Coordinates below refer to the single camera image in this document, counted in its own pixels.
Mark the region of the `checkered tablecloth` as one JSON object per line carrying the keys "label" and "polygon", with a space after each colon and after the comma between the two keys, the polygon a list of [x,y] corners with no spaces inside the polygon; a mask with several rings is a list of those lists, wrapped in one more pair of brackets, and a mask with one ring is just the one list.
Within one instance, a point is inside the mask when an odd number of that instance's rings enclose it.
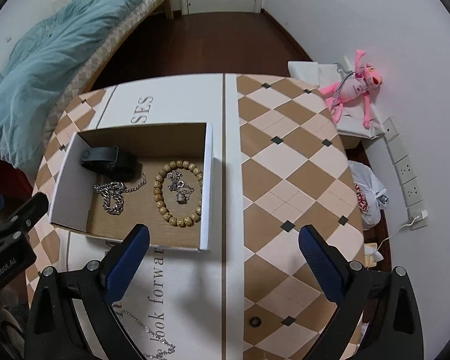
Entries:
{"label": "checkered tablecloth", "polygon": [[[345,150],[324,101],[291,78],[169,76],[75,97],[35,177],[52,200],[75,133],[122,126],[209,123],[213,178],[208,250],[151,243],[117,304],[141,351],[167,359],[303,359],[335,305],[299,246],[310,224],[348,259],[362,261],[359,205]],[[113,242],[42,219],[32,230],[42,270],[80,269]]]}

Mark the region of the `black smart band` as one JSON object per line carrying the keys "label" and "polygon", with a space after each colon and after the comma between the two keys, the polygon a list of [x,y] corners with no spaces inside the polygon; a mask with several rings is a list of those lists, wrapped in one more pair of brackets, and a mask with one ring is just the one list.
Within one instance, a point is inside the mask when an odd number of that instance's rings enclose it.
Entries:
{"label": "black smart band", "polygon": [[140,164],[133,154],[112,147],[94,147],[82,152],[80,164],[112,181],[131,181],[139,171]]}

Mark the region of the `white cloth covered box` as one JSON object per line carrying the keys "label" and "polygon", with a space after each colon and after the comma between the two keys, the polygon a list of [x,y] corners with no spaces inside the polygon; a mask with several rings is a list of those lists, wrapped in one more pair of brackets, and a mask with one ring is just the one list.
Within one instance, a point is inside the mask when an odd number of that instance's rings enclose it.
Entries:
{"label": "white cloth covered box", "polygon": [[339,63],[304,61],[290,61],[288,69],[292,78],[319,92],[339,134],[373,140],[385,133],[373,102],[383,77],[369,63],[361,65],[357,72]]}

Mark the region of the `teal blanket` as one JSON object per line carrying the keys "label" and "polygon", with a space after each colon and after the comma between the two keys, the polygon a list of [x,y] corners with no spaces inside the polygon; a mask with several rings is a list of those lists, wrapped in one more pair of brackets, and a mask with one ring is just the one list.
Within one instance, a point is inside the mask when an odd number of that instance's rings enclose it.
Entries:
{"label": "teal blanket", "polygon": [[0,74],[0,160],[35,174],[83,66],[123,21],[157,0],[70,0],[16,43]]}

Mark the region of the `wall power socket strip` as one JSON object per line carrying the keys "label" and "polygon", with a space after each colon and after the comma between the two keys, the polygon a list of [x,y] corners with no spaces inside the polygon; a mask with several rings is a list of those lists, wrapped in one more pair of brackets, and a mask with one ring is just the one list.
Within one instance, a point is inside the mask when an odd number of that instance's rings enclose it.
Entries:
{"label": "wall power socket strip", "polygon": [[416,230],[428,225],[428,208],[419,187],[419,179],[402,135],[393,120],[388,117],[383,123],[384,139],[388,154],[401,186],[411,228]]}

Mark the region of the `white plastic bag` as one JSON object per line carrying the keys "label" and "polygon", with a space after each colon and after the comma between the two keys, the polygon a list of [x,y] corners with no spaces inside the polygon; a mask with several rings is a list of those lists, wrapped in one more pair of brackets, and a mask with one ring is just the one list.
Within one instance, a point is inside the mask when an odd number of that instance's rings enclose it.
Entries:
{"label": "white plastic bag", "polygon": [[368,230],[380,222],[381,211],[388,205],[387,189],[369,166],[349,161],[349,168],[357,194],[362,226]]}

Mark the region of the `yellow tissue box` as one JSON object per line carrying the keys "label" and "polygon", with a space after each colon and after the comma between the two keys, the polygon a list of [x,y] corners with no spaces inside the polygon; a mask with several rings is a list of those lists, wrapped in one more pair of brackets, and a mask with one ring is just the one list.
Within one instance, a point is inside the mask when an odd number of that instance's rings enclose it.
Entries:
{"label": "yellow tissue box", "polygon": [[373,258],[373,254],[376,251],[376,247],[378,244],[376,243],[367,243],[364,244],[364,265],[367,268],[375,267],[377,261]]}

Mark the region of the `white cardboard box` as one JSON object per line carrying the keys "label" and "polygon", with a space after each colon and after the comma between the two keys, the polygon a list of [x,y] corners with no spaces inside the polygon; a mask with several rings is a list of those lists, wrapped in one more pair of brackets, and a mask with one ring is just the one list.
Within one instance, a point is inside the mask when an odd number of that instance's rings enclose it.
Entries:
{"label": "white cardboard box", "polygon": [[[82,152],[112,147],[136,156],[139,171],[112,181],[80,164]],[[208,250],[213,178],[209,123],[142,124],[75,133],[65,152],[49,220],[86,236],[121,241],[144,224],[152,245]]]}

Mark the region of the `pink panther plush toy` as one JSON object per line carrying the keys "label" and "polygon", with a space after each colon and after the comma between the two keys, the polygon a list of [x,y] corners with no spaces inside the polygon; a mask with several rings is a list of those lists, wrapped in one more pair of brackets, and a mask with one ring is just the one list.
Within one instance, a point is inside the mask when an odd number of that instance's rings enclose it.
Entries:
{"label": "pink panther plush toy", "polygon": [[365,129],[371,126],[371,91],[382,85],[383,77],[370,63],[361,63],[365,54],[364,50],[357,49],[354,60],[355,70],[348,73],[342,81],[319,90],[335,124],[340,121],[345,104],[362,96],[364,99],[362,124]]}

